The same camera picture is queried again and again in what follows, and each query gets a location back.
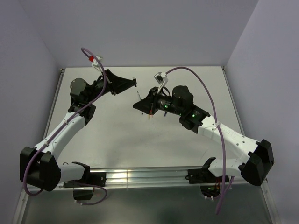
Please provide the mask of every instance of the light gray wall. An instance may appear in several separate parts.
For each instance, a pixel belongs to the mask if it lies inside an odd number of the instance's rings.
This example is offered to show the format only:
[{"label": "light gray wall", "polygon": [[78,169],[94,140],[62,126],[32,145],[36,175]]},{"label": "light gray wall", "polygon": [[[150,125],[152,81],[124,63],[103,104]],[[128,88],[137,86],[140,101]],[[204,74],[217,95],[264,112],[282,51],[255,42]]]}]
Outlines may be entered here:
[{"label": "light gray wall", "polygon": [[41,140],[59,70],[17,0],[0,1],[0,222],[19,199],[20,151]]},{"label": "light gray wall", "polygon": [[20,0],[61,66],[225,65],[258,0]]},{"label": "light gray wall", "polygon": [[272,143],[271,191],[284,223],[298,223],[299,1],[260,0],[227,64],[245,133]]}]

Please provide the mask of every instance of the black joint cover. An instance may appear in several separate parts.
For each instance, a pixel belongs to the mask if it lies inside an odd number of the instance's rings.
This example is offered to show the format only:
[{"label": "black joint cover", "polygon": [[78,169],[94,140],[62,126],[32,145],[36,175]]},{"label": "black joint cover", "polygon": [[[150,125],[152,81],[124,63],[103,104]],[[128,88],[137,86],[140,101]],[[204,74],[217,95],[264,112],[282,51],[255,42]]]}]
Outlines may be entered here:
[{"label": "black joint cover", "polygon": [[[208,169],[211,163],[215,160],[215,157],[208,159],[202,168],[199,169],[189,169],[188,175],[185,177],[190,184],[194,183],[215,183],[217,179],[222,179],[222,176],[214,176]],[[228,176],[225,176],[225,182],[229,182]]]},{"label": "black joint cover", "polygon": [[239,166],[242,177],[255,186],[261,186],[268,172],[274,165],[271,143],[266,140],[257,142],[255,151],[249,154],[247,163]]},{"label": "black joint cover", "polygon": [[[25,147],[20,155],[20,181],[24,181],[26,167],[37,151]],[[53,155],[40,152],[33,161],[27,176],[27,183],[46,191],[52,191],[60,181],[61,172]]]},{"label": "black joint cover", "polygon": [[90,200],[93,196],[93,190],[74,190],[73,198],[76,201]]}]

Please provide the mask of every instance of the black bracket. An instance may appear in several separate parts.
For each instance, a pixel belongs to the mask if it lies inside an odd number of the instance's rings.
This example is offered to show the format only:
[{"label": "black bracket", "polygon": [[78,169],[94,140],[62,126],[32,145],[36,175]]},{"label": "black bracket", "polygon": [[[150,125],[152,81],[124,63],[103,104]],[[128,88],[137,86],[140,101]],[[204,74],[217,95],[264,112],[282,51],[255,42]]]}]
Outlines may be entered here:
[{"label": "black bracket", "polygon": [[[222,176],[214,176],[208,169],[213,160],[216,158],[210,158],[206,163],[199,169],[189,169],[188,175],[185,177],[189,181],[189,184],[194,183],[215,183],[217,179],[222,179]],[[228,176],[225,176],[225,182],[229,182]]]},{"label": "black bracket", "polygon": [[106,184],[106,172],[94,172],[90,173],[88,175],[88,178],[84,181],[78,180],[78,181],[69,181],[64,182],[64,188],[79,188],[82,187],[80,183],[86,183],[91,185],[96,185],[100,187],[104,187]]}]

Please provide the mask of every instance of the reflective surface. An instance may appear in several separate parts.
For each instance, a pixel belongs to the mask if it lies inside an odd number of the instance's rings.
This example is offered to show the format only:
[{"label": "reflective surface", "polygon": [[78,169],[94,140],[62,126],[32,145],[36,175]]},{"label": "reflective surface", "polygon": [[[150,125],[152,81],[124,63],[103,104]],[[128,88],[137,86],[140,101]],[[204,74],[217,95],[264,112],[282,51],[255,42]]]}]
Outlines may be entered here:
[{"label": "reflective surface", "polygon": [[202,198],[198,186],[109,189],[97,205],[73,202],[72,190],[55,190],[31,197],[23,224],[268,224],[262,190],[249,184],[233,185],[220,215],[217,202]]}]

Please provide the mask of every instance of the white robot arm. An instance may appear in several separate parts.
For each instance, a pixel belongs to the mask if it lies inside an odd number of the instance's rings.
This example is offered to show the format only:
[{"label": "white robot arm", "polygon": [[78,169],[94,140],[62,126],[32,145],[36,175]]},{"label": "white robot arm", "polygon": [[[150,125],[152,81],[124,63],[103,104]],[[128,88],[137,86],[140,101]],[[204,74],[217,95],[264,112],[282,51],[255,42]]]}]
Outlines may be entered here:
[{"label": "white robot arm", "polygon": [[[105,73],[108,82],[103,95],[108,92],[116,95],[137,84],[135,78],[133,80],[121,78],[114,75],[110,70],[105,70]],[[40,143],[33,148],[25,147],[21,151],[20,180],[22,182],[26,178],[28,184],[46,191],[52,191],[61,182],[72,180],[78,180],[78,182],[84,184],[102,186],[103,179],[98,178],[98,174],[91,173],[88,165],[72,162],[71,164],[59,166],[57,159],[73,136],[92,119],[96,107],[92,104],[90,105],[89,102],[95,99],[103,90],[103,83],[103,76],[95,80],[92,85],[89,85],[81,78],[76,78],[71,82],[71,106],[64,119]],[[25,171],[30,160],[42,147],[44,149],[38,152],[26,176]]]},{"label": "white robot arm", "polygon": [[[179,115],[179,122],[188,130],[206,136],[221,143],[218,127],[221,129],[226,149],[236,155],[236,159],[226,160],[227,176],[242,176],[247,182],[260,186],[274,164],[271,144],[262,140],[250,139],[224,124],[193,104],[193,95],[187,86],[176,86],[170,92],[165,88],[168,81],[165,73],[158,73],[155,79],[159,87],[154,87],[143,100],[135,103],[133,108],[153,115],[158,110]],[[213,183],[223,173],[222,158],[210,158],[201,169],[189,169],[189,183]]]}]

